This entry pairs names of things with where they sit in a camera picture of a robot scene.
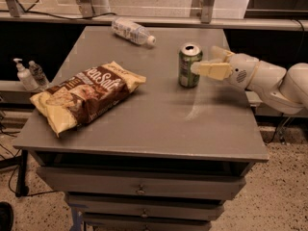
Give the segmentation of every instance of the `terrazzo floor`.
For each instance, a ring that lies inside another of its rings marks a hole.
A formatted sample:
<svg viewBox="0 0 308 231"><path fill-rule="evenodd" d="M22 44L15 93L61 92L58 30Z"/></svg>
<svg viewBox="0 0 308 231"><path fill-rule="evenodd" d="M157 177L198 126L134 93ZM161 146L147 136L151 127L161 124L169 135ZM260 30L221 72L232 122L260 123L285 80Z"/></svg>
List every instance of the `terrazzo floor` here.
<svg viewBox="0 0 308 231"><path fill-rule="evenodd" d="M6 131L16 131L26 116L19 122L5 123ZM265 141L273 135L274 127L260 126ZM233 201L224 204L225 211L217 221L212 221L211 231L290 231L308 230L308 129L303 123L290 125L286 130L286 145L275 137L268 144L270 159L266 164L257 164L246 176L246 185ZM0 135L1 145L13 154L13 137ZM0 154L6 158L12 155L3 147ZM29 194L50 191L36 175L37 162L28 159L26 183ZM64 202L62 192L53 192L28 197L15 197L9 182L14 167L0 170L0 200L13 206L14 231L69 230L72 217ZM11 180L14 190L16 175Z"/></svg>

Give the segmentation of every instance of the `can lid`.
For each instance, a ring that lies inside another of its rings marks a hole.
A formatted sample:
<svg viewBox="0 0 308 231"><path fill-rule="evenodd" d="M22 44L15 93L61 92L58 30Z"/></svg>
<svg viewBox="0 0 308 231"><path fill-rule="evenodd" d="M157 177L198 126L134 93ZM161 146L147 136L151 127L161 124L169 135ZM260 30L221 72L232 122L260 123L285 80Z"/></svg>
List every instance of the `can lid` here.
<svg viewBox="0 0 308 231"><path fill-rule="evenodd" d="M195 43L186 43L182 47L182 52L187 56L195 56L201 52L200 47Z"/></svg>

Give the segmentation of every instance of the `snack bag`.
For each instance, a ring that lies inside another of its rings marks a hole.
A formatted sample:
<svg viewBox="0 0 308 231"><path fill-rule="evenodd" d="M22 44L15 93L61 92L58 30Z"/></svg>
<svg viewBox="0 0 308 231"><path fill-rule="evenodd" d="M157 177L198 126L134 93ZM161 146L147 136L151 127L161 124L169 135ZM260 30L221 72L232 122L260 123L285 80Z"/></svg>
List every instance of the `snack bag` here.
<svg viewBox="0 0 308 231"><path fill-rule="evenodd" d="M145 80L112 62L82 71L30 100L59 136L62 131L92 122Z"/></svg>

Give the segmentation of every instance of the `soda can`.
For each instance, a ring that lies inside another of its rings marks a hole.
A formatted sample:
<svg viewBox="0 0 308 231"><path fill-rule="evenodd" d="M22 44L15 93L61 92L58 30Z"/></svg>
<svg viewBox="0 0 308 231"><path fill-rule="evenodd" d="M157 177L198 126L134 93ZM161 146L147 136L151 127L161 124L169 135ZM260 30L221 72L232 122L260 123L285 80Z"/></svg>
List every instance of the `soda can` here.
<svg viewBox="0 0 308 231"><path fill-rule="evenodd" d="M200 62L203 52L196 43L185 43L179 52L179 84L185 88L193 88L199 83L199 75L191 72L194 62Z"/></svg>

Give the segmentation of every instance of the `table top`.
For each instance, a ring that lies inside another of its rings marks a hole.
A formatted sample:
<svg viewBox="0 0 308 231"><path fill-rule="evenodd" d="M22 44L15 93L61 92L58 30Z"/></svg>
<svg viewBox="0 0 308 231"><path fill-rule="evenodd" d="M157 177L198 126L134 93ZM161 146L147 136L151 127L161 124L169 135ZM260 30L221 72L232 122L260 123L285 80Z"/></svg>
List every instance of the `table top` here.
<svg viewBox="0 0 308 231"><path fill-rule="evenodd" d="M219 29L149 28L154 48L115 36L109 27L87 27L53 83L107 62L144 75L146 83L89 125L57 138L33 112L13 141L17 149L237 162L269 158L244 90L201 77L193 89L178 82L178 51L198 43L203 60L212 45L228 48Z"/></svg>

